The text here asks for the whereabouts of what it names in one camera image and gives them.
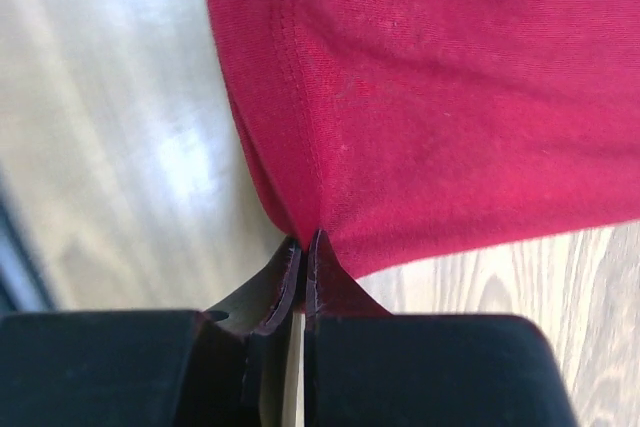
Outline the dark red t shirt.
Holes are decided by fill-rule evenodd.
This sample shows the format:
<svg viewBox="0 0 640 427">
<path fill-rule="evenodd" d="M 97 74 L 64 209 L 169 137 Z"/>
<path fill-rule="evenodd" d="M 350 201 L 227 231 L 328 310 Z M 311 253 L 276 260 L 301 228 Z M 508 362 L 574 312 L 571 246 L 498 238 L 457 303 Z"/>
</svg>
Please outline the dark red t shirt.
<svg viewBox="0 0 640 427">
<path fill-rule="evenodd" d="M 355 276 L 639 216 L 639 0 L 207 0 L 271 221 Z"/>
</svg>

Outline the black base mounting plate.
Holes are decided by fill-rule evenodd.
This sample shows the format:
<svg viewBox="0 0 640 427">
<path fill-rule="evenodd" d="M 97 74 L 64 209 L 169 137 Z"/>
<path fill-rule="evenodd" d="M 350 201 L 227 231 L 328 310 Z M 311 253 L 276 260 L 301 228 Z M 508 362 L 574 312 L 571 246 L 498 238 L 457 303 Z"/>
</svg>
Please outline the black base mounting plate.
<svg viewBox="0 0 640 427">
<path fill-rule="evenodd" d="M 23 236 L 9 193 L 1 182 L 1 313 L 55 309 L 37 258 Z"/>
</svg>

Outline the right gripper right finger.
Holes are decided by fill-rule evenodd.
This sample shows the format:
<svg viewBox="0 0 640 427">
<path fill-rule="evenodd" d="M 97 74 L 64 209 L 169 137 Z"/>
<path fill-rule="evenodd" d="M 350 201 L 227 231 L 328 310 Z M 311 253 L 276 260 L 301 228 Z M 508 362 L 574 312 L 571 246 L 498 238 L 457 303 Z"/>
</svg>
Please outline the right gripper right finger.
<svg viewBox="0 0 640 427">
<path fill-rule="evenodd" d="M 307 255 L 305 316 L 392 316 L 344 270 L 324 230 L 314 234 Z"/>
</svg>

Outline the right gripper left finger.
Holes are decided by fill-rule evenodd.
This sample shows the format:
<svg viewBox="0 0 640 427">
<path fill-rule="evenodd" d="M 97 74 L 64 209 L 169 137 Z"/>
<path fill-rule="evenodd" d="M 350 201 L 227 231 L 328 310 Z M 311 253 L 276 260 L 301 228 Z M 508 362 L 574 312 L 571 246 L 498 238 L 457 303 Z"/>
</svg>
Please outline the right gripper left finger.
<svg viewBox="0 0 640 427">
<path fill-rule="evenodd" d="M 285 239 L 258 273 L 210 307 L 207 314 L 234 335 L 272 332 L 292 308 L 301 259 L 298 243 Z"/>
</svg>

